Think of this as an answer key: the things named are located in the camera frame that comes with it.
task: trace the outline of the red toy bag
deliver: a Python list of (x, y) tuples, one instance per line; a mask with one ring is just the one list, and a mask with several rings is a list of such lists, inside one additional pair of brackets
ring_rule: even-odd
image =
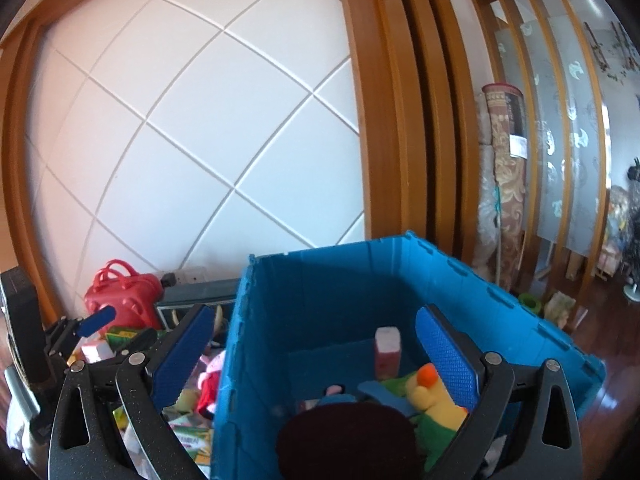
[[(124, 267), (129, 275), (114, 270), (114, 265)], [(116, 319), (100, 330), (103, 335), (110, 326), (161, 330), (154, 309), (160, 296), (162, 285), (154, 275), (140, 274), (127, 262), (111, 260), (95, 273), (94, 283), (84, 295), (84, 304), (91, 314), (107, 305), (116, 309)]]

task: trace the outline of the wooden floor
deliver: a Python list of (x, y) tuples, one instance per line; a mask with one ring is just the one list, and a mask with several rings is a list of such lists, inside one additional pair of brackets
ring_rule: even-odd
[(607, 368), (604, 386), (580, 422), (584, 480), (600, 478), (638, 421), (640, 304), (628, 302), (622, 286), (594, 280), (590, 309), (573, 334), (575, 343)]

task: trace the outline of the blue storage crate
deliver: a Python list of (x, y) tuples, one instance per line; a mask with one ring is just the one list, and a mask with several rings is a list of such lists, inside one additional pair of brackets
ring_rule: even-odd
[(512, 364), (555, 358), (578, 417), (602, 386), (601, 361), (522, 307), (516, 298), (412, 233), (369, 242), (250, 258), (236, 299), (214, 421), (212, 478), (278, 479), (280, 428), (301, 400), (330, 384), (356, 393), (374, 378), (373, 336), (402, 335), (401, 374), (428, 359), (415, 333), (435, 304), (481, 351)]

